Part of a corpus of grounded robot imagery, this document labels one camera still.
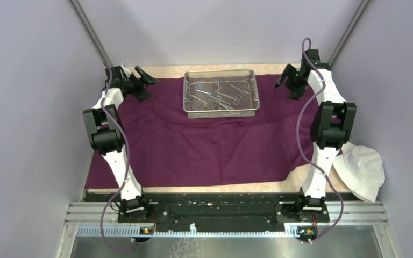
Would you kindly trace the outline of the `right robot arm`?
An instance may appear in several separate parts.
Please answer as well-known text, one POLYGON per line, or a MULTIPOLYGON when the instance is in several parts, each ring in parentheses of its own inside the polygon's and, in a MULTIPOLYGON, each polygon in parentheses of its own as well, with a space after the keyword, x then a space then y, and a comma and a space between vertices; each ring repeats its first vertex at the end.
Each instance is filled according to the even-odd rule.
POLYGON ((301 99, 307 88, 314 91, 306 105, 317 101, 318 110, 310 127, 313 155, 307 179, 297 201, 285 208, 300 221, 309 221, 316 214, 326 214, 325 185, 333 160, 343 144, 350 139, 357 106, 339 93, 330 66, 320 60, 316 49, 303 50, 301 66, 287 65, 275 87, 285 86, 289 99, 301 99))

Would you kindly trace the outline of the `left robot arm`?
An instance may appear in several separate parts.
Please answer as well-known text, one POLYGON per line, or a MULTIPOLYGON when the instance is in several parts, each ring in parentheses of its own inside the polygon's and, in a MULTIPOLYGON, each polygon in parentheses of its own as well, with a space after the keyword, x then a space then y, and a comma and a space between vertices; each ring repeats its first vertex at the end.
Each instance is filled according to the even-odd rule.
POLYGON ((119 106, 128 96, 143 101, 150 97, 147 87, 158 79, 139 66, 130 71, 125 66, 106 67, 107 78, 97 103, 82 112, 89 143, 109 165, 119 186, 119 211, 138 222, 145 222, 151 208, 137 181, 129 161, 130 147, 118 114, 119 106))

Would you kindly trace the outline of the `maroon wrap cloth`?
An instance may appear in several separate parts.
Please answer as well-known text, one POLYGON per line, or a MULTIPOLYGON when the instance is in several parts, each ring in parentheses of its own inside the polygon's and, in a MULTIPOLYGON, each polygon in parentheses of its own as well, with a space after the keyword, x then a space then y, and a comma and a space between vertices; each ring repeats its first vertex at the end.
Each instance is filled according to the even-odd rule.
POLYGON ((288 98, 277 75, 256 77, 260 108, 253 117, 190 119, 183 79, 165 78, 150 98, 128 97, 118 113, 130 144, 130 165, 143 187, 197 187, 284 181, 312 157, 310 127, 318 109, 288 98))

